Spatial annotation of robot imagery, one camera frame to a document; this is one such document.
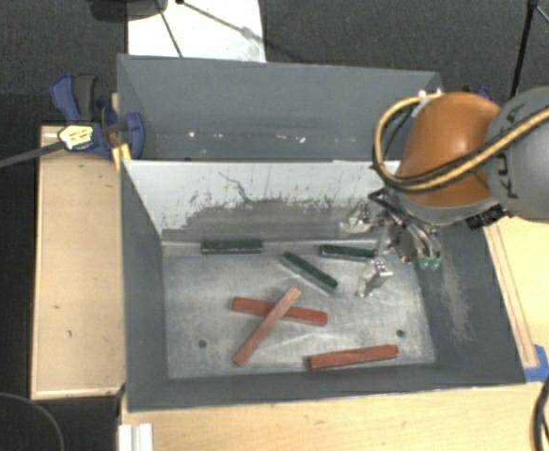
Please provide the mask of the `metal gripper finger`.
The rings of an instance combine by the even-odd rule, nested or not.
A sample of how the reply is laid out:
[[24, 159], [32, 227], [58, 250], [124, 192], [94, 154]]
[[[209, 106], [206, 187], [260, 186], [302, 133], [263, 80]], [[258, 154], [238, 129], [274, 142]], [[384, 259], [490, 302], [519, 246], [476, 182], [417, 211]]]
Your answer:
[[372, 213], [367, 202], [358, 203], [339, 224], [342, 234], [364, 234], [372, 228]]
[[382, 259], [375, 259], [370, 262], [362, 271], [355, 295], [366, 298], [374, 291], [381, 288], [384, 283], [394, 276], [393, 271]]

